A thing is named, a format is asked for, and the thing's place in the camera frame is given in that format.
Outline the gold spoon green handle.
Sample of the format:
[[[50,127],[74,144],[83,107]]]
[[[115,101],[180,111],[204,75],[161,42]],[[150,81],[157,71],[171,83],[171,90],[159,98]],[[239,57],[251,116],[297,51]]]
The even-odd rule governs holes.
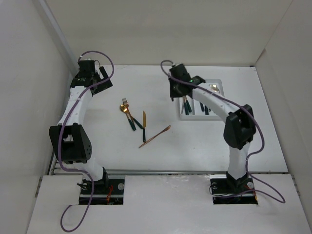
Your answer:
[[[189,110],[188,110],[188,105],[187,105],[187,98],[183,97],[183,106],[184,106],[184,110],[185,110],[185,115],[189,114]]]

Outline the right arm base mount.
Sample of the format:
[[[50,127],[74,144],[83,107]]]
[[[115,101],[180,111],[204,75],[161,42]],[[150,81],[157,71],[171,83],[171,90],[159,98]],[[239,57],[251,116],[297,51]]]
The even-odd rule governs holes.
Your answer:
[[[214,205],[258,204],[251,178],[238,188],[232,188],[226,178],[211,178],[209,192]]]

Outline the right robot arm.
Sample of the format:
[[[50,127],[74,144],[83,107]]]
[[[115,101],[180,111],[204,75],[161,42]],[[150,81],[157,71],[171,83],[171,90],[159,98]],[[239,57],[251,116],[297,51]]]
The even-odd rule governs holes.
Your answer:
[[[189,96],[210,108],[225,123],[223,137],[230,149],[226,187],[231,192],[237,192],[248,179],[246,159],[250,142],[256,133],[255,124],[249,117],[253,115],[251,106],[245,105],[244,112],[240,107],[225,101],[204,79],[191,77],[183,64],[172,65],[169,75],[171,98]]]

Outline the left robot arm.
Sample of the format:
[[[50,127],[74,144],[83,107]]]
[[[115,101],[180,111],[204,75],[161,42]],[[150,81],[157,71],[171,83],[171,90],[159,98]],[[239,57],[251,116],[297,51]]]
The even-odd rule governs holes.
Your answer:
[[[93,178],[93,189],[101,194],[108,190],[109,181],[105,178],[104,168],[91,158],[92,144],[82,124],[92,97],[113,85],[111,81],[107,81],[87,89],[108,78],[108,75],[104,67],[96,67],[94,60],[81,60],[78,65],[79,70],[71,82],[64,114],[56,126],[49,128],[49,137],[55,155],[62,164],[67,169],[88,172]]]

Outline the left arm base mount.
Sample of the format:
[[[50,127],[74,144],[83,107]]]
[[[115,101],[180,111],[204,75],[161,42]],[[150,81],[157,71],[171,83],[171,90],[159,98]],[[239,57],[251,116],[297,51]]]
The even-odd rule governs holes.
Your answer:
[[[77,185],[81,188],[79,205],[87,205],[91,195],[91,181],[84,179]],[[124,178],[113,177],[108,181],[95,181],[91,205],[123,205],[124,189]]]

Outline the gold knife cluster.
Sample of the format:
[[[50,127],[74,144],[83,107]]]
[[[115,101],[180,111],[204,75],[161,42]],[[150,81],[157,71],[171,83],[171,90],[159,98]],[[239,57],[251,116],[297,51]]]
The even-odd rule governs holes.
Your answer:
[[[205,108],[205,115],[209,115],[210,114],[209,108],[207,106],[204,106],[204,108]]]

